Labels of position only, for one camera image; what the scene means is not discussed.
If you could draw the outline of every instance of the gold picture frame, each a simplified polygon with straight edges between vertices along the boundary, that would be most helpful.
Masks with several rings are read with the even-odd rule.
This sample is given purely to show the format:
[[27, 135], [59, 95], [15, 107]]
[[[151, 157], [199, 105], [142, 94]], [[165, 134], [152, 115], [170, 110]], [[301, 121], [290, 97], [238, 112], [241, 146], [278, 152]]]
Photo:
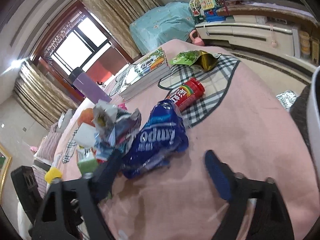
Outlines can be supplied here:
[[0, 203], [1, 194], [4, 187], [5, 179], [12, 161], [12, 156], [0, 144]]

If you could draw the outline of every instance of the red canister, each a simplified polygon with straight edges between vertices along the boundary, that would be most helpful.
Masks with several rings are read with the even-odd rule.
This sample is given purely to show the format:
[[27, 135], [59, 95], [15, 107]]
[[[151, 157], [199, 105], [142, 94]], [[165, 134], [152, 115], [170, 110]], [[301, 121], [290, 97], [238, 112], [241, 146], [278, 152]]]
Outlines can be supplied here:
[[188, 106], [190, 106], [194, 101], [202, 97], [204, 94], [203, 85], [196, 80], [195, 78], [191, 78], [187, 82], [185, 82], [182, 86], [180, 86], [177, 90], [171, 93], [167, 99], [170, 99], [174, 102], [180, 111], [185, 110]]

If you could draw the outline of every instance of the window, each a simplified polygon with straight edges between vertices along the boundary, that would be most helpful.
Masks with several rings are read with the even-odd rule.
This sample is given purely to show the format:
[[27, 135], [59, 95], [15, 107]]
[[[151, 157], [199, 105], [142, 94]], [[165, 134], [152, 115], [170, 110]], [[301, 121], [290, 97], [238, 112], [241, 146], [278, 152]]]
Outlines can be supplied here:
[[107, 43], [106, 36], [86, 17], [67, 34], [51, 58], [70, 75], [75, 68], [83, 68]]

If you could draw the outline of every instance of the curtain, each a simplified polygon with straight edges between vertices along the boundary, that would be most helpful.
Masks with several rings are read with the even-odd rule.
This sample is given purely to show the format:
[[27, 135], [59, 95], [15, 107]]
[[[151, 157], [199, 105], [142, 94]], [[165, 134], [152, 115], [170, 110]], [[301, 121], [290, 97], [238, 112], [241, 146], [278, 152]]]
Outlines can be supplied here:
[[29, 60], [22, 63], [13, 94], [21, 107], [47, 130], [59, 120], [61, 113], [78, 107]]
[[140, 53], [134, 43], [129, 25], [148, 10], [158, 7], [156, 0], [81, 0], [112, 33], [117, 42], [135, 58]]

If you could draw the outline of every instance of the book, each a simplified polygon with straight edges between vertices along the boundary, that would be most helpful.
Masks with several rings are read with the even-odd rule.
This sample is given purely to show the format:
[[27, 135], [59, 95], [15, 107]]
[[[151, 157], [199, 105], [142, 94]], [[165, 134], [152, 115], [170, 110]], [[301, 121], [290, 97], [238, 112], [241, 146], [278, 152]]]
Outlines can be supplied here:
[[141, 62], [130, 66], [119, 95], [128, 100], [170, 73], [165, 53], [159, 48]]

